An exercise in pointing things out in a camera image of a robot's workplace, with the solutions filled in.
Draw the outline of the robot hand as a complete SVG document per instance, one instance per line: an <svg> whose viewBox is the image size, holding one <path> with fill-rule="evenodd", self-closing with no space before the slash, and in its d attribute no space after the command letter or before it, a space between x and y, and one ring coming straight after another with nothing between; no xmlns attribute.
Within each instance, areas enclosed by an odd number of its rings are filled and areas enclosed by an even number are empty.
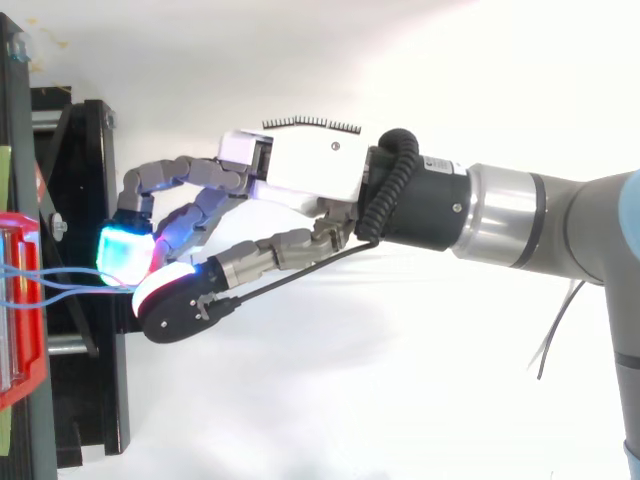
<svg viewBox="0 0 640 480"><path fill-rule="evenodd" d="M130 290L149 340L192 337L248 301L236 288L275 270L292 282L351 254L366 156L357 126L291 117L225 133L211 158L137 166L100 232L97 270L105 284ZM250 199L286 206L314 224L241 242L197 265L185 261Z"/></svg>

